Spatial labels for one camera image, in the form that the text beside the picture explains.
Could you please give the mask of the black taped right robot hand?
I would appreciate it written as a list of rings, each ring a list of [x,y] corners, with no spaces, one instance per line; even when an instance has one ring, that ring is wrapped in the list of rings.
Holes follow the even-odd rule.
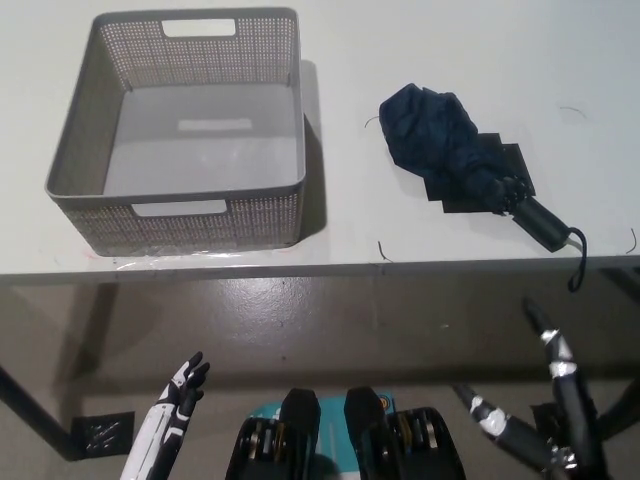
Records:
[[[565,419],[568,444],[544,438],[525,421],[505,413],[465,384],[452,386],[483,434],[501,450],[541,473],[562,472],[570,479],[608,479],[597,414],[578,364],[561,331],[532,299],[522,308],[544,345],[556,405]]]

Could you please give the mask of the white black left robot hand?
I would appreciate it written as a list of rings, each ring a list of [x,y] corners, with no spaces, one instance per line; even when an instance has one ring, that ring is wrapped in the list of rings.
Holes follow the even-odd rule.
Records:
[[[142,422],[121,479],[169,478],[209,369],[198,351],[172,376]]]

